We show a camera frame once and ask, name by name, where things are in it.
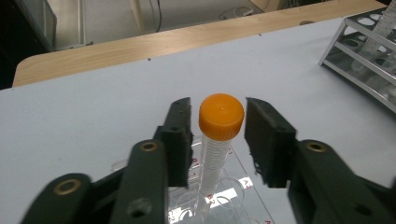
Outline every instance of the white tabletop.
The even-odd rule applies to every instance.
[[[254,35],[0,91],[0,223],[17,223],[53,178],[108,175],[149,139],[169,105],[190,96],[192,131],[209,94],[271,103],[298,139],[328,143],[352,170],[389,186],[396,171],[396,118],[367,94],[318,66],[341,19]],[[285,189],[254,175],[243,131],[233,147],[276,223],[295,223]]]

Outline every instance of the metal test tube rack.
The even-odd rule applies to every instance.
[[[344,19],[318,64],[326,65],[347,78],[396,113],[396,74],[387,72],[383,66],[387,57],[396,51],[396,30],[393,29],[387,37],[373,32],[384,11],[385,8],[380,8]],[[346,34],[348,27],[356,32]],[[368,37],[381,45],[372,61],[359,55]],[[367,68],[363,73],[358,74],[351,69],[355,60]]]

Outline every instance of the table surface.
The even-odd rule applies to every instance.
[[[13,86],[18,87],[92,69],[290,28],[298,26],[301,21],[325,21],[383,6],[375,0],[333,0],[251,17],[142,35],[79,49],[36,55],[25,59],[18,65]]]
[[[342,19],[253,35],[171,55],[0,91],[0,223],[17,223],[53,178],[97,180],[152,137],[169,105],[191,98],[191,129],[213,92],[271,103],[299,140],[328,143],[357,174],[389,187],[396,118],[318,61]],[[244,130],[233,148],[276,223],[295,223],[285,189],[255,175]]]

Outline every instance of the gray floor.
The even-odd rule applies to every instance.
[[[252,7],[254,14],[262,13],[248,0],[160,0],[163,14],[161,31],[218,21],[219,15],[233,7]],[[159,21],[157,0],[151,0],[152,13]],[[242,15],[245,9],[236,11]],[[103,43],[139,35],[129,0],[84,0],[86,43]],[[234,18],[230,10],[222,17]]]

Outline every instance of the orange screw cap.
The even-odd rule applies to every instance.
[[[199,127],[210,139],[233,139],[244,121],[244,107],[231,95],[217,93],[206,97],[199,110]]]

